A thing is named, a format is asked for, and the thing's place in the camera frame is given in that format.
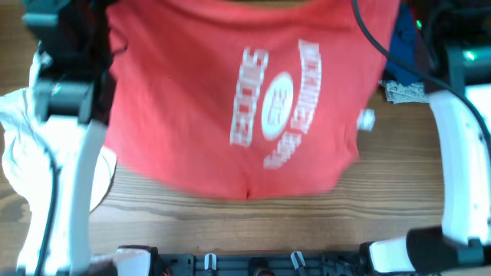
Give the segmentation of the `red printed t-shirt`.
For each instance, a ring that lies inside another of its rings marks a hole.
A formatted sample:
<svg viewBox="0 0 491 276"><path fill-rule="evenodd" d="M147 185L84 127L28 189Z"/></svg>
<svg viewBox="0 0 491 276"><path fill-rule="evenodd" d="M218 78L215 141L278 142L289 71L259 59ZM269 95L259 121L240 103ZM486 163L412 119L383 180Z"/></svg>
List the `red printed t-shirt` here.
<svg viewBox="0 0 491 276"><path fill-rule="evenodd" d="M358 159L358 119L386 67L399 2L124 0L106 146L131 169L221 199L331 190Z"/></svg>

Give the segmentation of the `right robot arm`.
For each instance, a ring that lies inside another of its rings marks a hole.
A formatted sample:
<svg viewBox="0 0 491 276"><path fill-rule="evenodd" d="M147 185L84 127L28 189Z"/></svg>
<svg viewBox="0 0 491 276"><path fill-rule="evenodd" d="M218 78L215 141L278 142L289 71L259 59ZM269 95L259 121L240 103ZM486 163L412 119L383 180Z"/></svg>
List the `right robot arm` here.
<svg viewBox="0 0 491 276"><path fill-rule="evenodd" d="M440 225L361 246L369 274L438 274L490 263L490 3L412 1L440 138Z"/></svg>

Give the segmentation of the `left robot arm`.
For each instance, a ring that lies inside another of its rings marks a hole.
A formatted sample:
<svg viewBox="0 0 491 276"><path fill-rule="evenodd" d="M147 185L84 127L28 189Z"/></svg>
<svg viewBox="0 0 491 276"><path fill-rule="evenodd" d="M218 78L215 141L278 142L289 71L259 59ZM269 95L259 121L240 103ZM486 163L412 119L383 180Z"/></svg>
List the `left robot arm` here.
<svg viewBox="0 0 491 276"><path fill-rule="evenodd" d="M36 138L48 157L48 197L31 216L20 275L86 275L94 171L116 81L101 0L27 1L23 22L48 56L33 85Z"/></svg>

